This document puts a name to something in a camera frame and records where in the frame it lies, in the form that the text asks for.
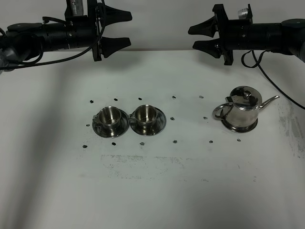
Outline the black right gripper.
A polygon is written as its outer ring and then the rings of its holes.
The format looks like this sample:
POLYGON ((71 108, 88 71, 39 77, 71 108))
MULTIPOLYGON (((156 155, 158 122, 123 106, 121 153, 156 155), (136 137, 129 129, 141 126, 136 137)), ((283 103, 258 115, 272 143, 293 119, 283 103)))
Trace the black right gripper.
POLYGON ((212 11, 214 13, 213 17, 191 26, 188 34, 213 37, 218 31, 219 46, 215 40, 195 41, 193 49, 207 53, 214 58, 220 58, 222 54, 224 56, 224 64, 232 65, 234 61, 233 51, 241 49, 242 38, 246 37, 247 30, 253 23, 252 18, 230 20, 223 4, 214 5, 212 11))

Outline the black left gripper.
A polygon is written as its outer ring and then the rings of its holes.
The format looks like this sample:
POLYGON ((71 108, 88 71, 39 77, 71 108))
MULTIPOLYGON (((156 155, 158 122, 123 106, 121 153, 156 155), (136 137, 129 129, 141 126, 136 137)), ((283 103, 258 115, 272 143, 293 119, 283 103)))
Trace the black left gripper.
MULTIPOLYGON (((94 61, 102 60, 99 51, 102 26, 132 20, 129 11, 119 10, 96 0, 87 1, 87 15, 65 18, 68 29, 68 44, 70 49, 89 47, 92 50, 94 61)), ((131 46, 129 38, 102 37, 101 49, 104 58, 115 52, 131 46)))

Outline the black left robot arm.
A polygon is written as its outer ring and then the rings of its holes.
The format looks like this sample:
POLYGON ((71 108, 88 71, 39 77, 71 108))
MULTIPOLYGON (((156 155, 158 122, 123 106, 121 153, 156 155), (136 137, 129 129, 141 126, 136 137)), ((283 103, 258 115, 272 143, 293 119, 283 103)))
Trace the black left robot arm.
POLYGON ((129 11, 109 7, 104 1, 87 1, 84 14, 81 0, 68 0, 65 19, 43 17, 42 23, 18 23, 0 31, 0 70, 56 64, 76 59, 91 51, 94 61, 101 61, 131 45, 129 38, 107 38, 105 27, 132 20, 129 11), (84 48, 75 56, 41 62, 43 54, 59 50, 84 48))

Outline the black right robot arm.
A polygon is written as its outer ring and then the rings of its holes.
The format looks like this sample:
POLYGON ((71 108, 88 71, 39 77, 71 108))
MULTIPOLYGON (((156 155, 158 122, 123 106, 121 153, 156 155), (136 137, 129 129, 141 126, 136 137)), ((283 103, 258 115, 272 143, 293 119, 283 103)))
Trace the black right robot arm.
POLYGON ((270 51, 305 60, 303 19, 290 19, 281 23, 253 23, 250 6, 238 11, 236 20, 228 19, 223 4, 214 5, 212 11, 212 18, 189 28, 189 35, 212 38, 209 41, 196 41, 193 49, 217 59, 224 57, 225 65, 232 65, 234 50, 270 51), (213 38, 215 33, 219 34, 219 38, 213 38))

